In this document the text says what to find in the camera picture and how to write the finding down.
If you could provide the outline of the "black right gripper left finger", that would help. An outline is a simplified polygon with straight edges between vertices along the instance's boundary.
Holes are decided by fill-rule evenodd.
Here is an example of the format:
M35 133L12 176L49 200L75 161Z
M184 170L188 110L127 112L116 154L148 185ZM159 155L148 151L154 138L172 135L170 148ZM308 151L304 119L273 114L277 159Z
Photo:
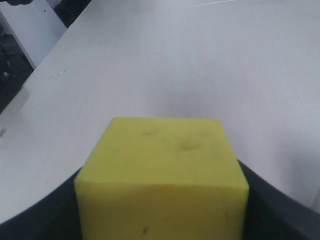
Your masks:
M45 198L0 225L2 240L81 240L74 180L78 172Z

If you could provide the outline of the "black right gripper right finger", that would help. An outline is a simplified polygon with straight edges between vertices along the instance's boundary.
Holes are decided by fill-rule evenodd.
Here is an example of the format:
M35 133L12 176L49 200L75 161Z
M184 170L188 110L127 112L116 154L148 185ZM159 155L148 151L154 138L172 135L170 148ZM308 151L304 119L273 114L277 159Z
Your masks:
M291 199L243 162L249 185L244 240L319 240L320 214Z

